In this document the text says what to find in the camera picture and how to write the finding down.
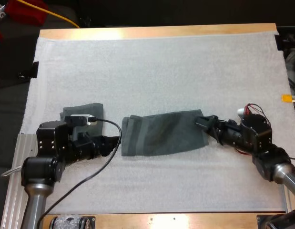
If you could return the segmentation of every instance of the white towel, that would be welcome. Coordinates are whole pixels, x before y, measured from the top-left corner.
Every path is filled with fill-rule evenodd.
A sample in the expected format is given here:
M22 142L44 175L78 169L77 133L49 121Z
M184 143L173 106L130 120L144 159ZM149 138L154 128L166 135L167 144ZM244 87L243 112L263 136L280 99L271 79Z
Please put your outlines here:
M273 142L295 157L295 114L275 32L121 41L39 38L21 131L59 120L66 106L104 104L104 118L201 109L239 121L237 109L259 104ZM106 135L116 135L104 125ZM68 167L47 206L92 174L106 158ZM169 156L124 158L61 202L53 213L283 210L280 187L261 178L251 157L210 139L209 146Z

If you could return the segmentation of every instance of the black cable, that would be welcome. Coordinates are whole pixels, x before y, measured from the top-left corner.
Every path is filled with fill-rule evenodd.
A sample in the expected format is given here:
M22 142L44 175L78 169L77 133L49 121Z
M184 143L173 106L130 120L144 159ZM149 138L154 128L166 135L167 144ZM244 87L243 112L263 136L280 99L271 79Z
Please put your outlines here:
M78 188L78 186L82 185L83 183L85 183L86 181L90 180L91 178L95 177L96 175L98 175L100 172L103 171L103 169L105 169L108 164L111 162L111 160L113 159L115 153L117 152L120 142L121 142L121 138L122 138L122 130L119 127L119 125L117 125L116 123L106 120L106 119L99 119L99 118L95 118L95 121L101 121L101 122L105 122L105 123L110 123L112 125L115 125L118 129L119 129L119 140L117 143L117 146L115 147L113 153L111 154L110 158L106 161L106 163L95 173L91 174L90 176L86 177L84 180L80 181L79 183L77 183L73 188L71 188L65 195L63 195L59 200L57 200L54 204L51 205L51 207L48 208L48 210L45 211L45 213L43 213L41 215L41 217L39 218L38 222L37 222L37 229L40 228L40 224L42 219L56 206L58 205L63 199L65 199L71 192L73 192L76 188Z
M289 159L291 159L291 160L295 160L295 157L290 157Z

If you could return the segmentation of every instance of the gray cloth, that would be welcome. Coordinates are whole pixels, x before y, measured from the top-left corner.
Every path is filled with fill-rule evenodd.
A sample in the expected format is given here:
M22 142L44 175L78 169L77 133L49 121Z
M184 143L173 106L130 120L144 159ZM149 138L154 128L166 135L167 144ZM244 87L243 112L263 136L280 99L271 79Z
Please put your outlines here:
M93 115L97 118L103 119L103 104L86 104L82 106L65 107L60 113L61 121L64 121L65 116L69 115ZM103 122L98 122L96 125L78 126L77 132L88 132L90 136L102 135Z
M195 110L123 118L122 156L159 156L206 146L207 135L194 124L200 115Z

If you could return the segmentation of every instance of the wooden board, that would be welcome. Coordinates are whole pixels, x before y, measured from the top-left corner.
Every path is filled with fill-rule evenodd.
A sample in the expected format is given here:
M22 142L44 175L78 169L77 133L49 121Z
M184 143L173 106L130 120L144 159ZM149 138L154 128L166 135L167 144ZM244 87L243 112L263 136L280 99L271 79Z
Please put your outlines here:
M136 38L238 34L276 31L274 23L193 25L135 28L89 28L41 30L40 37L60 40L121 40ZM256 229L257 214L277 213L176 213L176 214L98 214L97 229ZM54 215L44 219L48 229Z
M190 25L165 27L88 28L41 30L40 37L62 40L120 40L150 37L174 37L210 34L237 34L276 31L274 23Z
M256 229L256 215L275 213L99 214L96 229ZM44 220L48 229L54 215Z

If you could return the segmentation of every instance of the red wire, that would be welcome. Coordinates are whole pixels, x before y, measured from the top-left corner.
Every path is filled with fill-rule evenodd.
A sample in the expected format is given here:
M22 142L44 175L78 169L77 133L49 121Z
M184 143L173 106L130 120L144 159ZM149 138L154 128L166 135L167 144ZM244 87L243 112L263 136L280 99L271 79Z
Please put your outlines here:
M238 150L238 149L236 149L236 148L234 148L234 149L235 149L236 152L239 153L239 154L246 155L246 156L250 156L250 154L248 154L248 153L245 153L245 152L243 152L243 151L240 151L240 150Z

